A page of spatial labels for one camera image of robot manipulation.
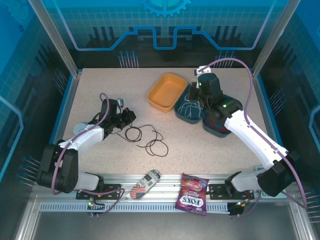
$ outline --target purple cable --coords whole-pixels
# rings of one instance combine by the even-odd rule
[[[85,192],[87,194],[91,194],[91,195],[106,195],[106,194],[112,194],[112,193],[115,193],[115,192],[118,192],[118,191],[122,191],[121,192],[121,195],[119,196],[119,198],[114,202],[114,204],[111,205],[111,207],[109,207],[108,210],[104,211],[103,213],[99,214],[99,216],[102,216],[102,215],[105,215],[106,213],[110,212],[114,207],[115,205],[120,201],[120,199],[122,198],[122,196],[125,194],[125,189],[124,188],[118,188],[118,189],[115,189],[115,190],[112,190],[112,191],[106,191],[106,192],[94,192],[94,191],[88,191],[88,190],[80,190],[82,192]]]
[[[107,108],[106,108],[106,111],[105,111],[105,114],[103,115],[102,119],[97,122],[95,125],[93,125],[92,127],[88,128],[86,131],[82,131],[80,133],[78,133],[76,136],[74,136],[70,142],[68,142],[68,144],[64,147],[64,149],[61,151],[59,157],[58,157],[58,160],[56,161],[56,165],[55,165],[55,168],[54,168],[54,172],[53,172],[53,177],[52,177],[52,182],[51,182],[51,192],[53,195],[58,195],[60,194],[61,192],[60,191],[55,191],[55,186],[56,186],[56,179],[57,179],[57,174],[58,174],[58,169],[59,169],[59,165],[60,165],[60,162],[65,154],[65,152],[67,151],[68,147],[70,147],[70,145],[73,143],[74,140],[76,140],[77,138],[79,138],[80,136],[82,136],[83,134],[85,134],[86,132],[89,132],[91,131],[92,129],[94,129],[96,126],[98,126],[99,124],[101,124],[105,118],[107,117],[107,115],[109,114],[109,111],[110,111],[110,103],[109,103],[109,98],[108,96],[102,92],[100,93],[99,95],[99,98],[100,100],[103,102],[103,99],[102,99],[102,96],[105,97],[106,99],[106,102],[107,102]]]
[[[260,201],[260,199],[261,199],[261,191],[259,191],[259,196],[258,196],[256,202],[254,203],[254,205],[252,206],[252,208],[250,208],[248,211],[246,211],[245,213],[243,213],[241,215],[238,214],[238,218],[243,217],[243,216],[248,215],[249,213],[251,213],[256,208],[256,206],[258,205],[258,202]]]
[[[298,185],[298,188],[300,190],[300,193],[301,193],[301,196],[302,196],[302,201],[303,201],[303,204],[300,203],[297,199],[295,199],[293,196],[289,195],[288,193],[282,191],[281,193],[284,194],[285,196],[287,196],[289,199],[293,200],[296,204],[298,204],[299,206],[301,206],[302,208],[306,209],[307,208],[307,199],[306,199],[306,194],[305,194],[305,191],[304,191],[304,188],[302,186],[302,183],[301,183],[301,180],[295,170],[295,168],[292,166],[292,164],[289,162],[289,160],[286,158],[286,156],[284,156],[273,144],[272,142],[270,142],[268,139],[265,138],[265,136],[263,136],[254,126],[252,126],[249,122],[249,119],[248,119],[248,106],[249,106],[249,102],[250,102],[250,99],[251,99],[251,95],[252,95],[252,89],[253,89],[253,85],[254,85],[254,81],[253,81],[253,77],[252,77],[252,74],[251,74],[251,71],[249,69],[249,67],[241,60],[239,59],[236,59],[236,58],[232,58],[232,57],[229,57],[229,58],[222,58],[222,59],[218,59],[218,60],[215,60],[211,63],[209,63],[207,66],[201,68],[199,70],[199,72],[203,72],[206,68],[209,68],[211,67],[212,65],[216,64],[216,63],[219,63],[219,62],[223,62],[223,61],[235,61],[237,63],[240,63],[241,65],[244,66],[244,68],[247,70],[248,74],[249,74],[249,78],[250,78],[250,89],[249,89],[249,94],[248,94],[248,98],[246,100],[246,103],[245,103],[245,106],[244,106],[244,119],[246,121],[246,123],[250,126],[250,128],[256,133],[258,134],[273,150],[275,150],[276,153],[278,153],[278,155],[284,160],[284,162],[288,165],[288,167],[290,168],[294,178],[295,178],[295,181]]]

